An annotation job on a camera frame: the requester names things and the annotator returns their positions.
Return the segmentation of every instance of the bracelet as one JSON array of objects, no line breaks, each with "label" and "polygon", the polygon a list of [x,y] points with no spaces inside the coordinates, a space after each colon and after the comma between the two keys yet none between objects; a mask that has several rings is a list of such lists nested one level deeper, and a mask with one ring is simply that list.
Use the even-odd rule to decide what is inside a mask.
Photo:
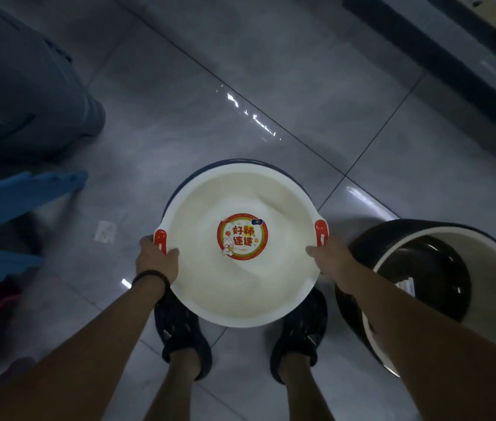
[{"label": "bracelet", "polygon": [[139,273],[137,276],[135,276],[135,279],[133,279],[131,286],[135,285],[135,282],[137,282],[139,279],[145,276],[158,276],[160,279],[162,279],[162,281],[164,282],[164,294],[162,295],[160,300],[166,297],[166,294],[169,292],[170,289],[170,281],[168,280],[165,274],[159,272],[158,270],[145,270],[144,272]]}]

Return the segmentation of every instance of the white rabbit illustration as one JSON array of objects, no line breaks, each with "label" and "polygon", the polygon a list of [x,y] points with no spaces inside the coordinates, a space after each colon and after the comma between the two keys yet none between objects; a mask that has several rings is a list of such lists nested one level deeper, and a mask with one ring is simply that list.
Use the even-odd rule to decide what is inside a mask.
[{"label": "white rabbit illustration", "polygon": [[223,240],[223,247],[223,255],[232,256],[234,250],[234,241],[231,237],[228,236]]}]

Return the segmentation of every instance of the black shoe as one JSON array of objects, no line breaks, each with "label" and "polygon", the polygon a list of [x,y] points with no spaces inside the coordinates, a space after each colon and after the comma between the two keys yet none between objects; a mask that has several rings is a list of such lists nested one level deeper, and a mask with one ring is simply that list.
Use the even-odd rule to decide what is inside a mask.
[{"label": "black shoe", "polygon": [[212,354],[209,343],[199,327],[198,316],[185,307],[178,297],[169,290],[166,296],[154,307],[156,331],[164,344],[162,358],[170,363],[170,354],[184,348],[193,348],[201,361],[198,381],[209,374]]},{"label": "black shoe", "polygon": [[281,358],[287,353],[310,357],[310,366],[318,362],[316,349],[326,335],[328,306],[324,295],[313,288],[299,306],[283,318],[283,332],[273,347],[270,368],[273,378],[284,384],[279,376]]}]

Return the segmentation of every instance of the person's right hand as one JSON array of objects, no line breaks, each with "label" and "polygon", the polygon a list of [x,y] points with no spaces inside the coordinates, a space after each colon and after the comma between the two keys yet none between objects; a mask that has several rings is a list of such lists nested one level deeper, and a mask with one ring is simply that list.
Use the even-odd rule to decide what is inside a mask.
[{"label": "person's right hand", "polygon": [[306,253],[314,258],[323,275],[336,282],[350,275],[349,268],[357,263],[347,245],[335,236],[330,236],[325,246],[306,247]]}]

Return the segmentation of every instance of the person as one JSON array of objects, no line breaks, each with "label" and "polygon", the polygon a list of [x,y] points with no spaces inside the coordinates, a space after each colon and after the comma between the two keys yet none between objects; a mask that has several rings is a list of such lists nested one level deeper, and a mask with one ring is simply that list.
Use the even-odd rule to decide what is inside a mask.
[{"label": "person", "polygon": [[[169,368],[145,419],[189,419],[192,386],[209,373],[211,349],[197,316],[167,289],[178,276],[179,251],[164,255],[152,238],[140,245],[131,289],[0,387],[0,421],[101,419],[153,307]],[[306,251],[356,298],[423,419],[496,419],[496,345],[357,263],[339,239]],[[283,319],[270,370],[286,386],[291,420],[334,419],[311,373],[326,322],[316,289]]]}]

